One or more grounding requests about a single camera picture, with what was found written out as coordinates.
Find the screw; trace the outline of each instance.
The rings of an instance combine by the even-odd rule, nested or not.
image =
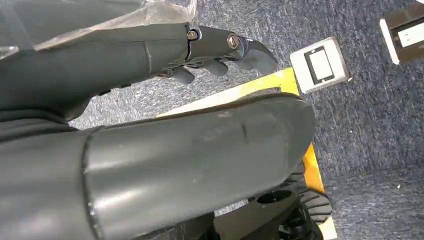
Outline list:
[[[196,40],[198,39],[198,33],[195,30],[190,30],[187,32],[187,38],[188,40]]]
[[[228,34],[227,42],[230,48],[236,49],[239,46],[239,37],[234,33]]]

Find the gray carpet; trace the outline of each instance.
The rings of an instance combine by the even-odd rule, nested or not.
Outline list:
[[[290,53],[337,37],[353,80],[303,97],[315,109],[314,140],[339,239],[423,239],[424,61],[396,66],[380,18],[412,0],[200,0],[195,23],[260,40],[278,69]],[[191,85],[151,79],[92,100],[79,128],[153,117],[256,79],[195,71]]]

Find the white outlet plate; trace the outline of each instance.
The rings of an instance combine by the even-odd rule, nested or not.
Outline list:
[[[349,71],[335,37],[292,53],[290,60],[305,94],[349,80]]]

